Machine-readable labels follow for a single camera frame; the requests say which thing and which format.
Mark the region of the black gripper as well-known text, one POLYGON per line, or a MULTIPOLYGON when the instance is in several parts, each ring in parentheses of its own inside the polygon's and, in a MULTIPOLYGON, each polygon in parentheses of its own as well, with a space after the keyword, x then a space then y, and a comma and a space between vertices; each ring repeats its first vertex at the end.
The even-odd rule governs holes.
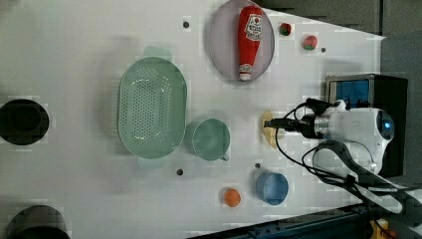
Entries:
POLYGON ((289 131, 299 132, 305 138, 315 138, 315 119, 314 114, 304 115, 301 119, 270 119, 264 121, 264 127, 283 128, 289 131))

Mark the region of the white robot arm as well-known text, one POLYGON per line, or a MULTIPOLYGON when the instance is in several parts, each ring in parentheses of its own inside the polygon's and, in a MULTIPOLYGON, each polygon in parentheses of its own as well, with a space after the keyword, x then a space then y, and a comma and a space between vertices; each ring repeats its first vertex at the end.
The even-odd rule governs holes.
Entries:
POLYGON ((388 112, 350 109, 342 100, 327 103, 308 99, 299 105, 311 112, 302 117, 291 110, 282 118, 262 115, 269 145, 279 149, 279 131, 298 132, 317 145, 292 162, 322 182, 359 198, 377 215, 395 215, 413 231, 421 230, 421 189, 395 184, 380 175, 387 146, 395 138, 388 112))

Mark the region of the black cylinder near arm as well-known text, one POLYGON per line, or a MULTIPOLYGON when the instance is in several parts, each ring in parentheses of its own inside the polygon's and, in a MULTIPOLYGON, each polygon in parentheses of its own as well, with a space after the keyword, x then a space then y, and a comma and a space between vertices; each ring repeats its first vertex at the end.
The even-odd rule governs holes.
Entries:
POLYGON ((0 109, 0 135, 9 143, 33 144, 46 135, 49 126, 47 111, 32 100, 12 100, 0 109))

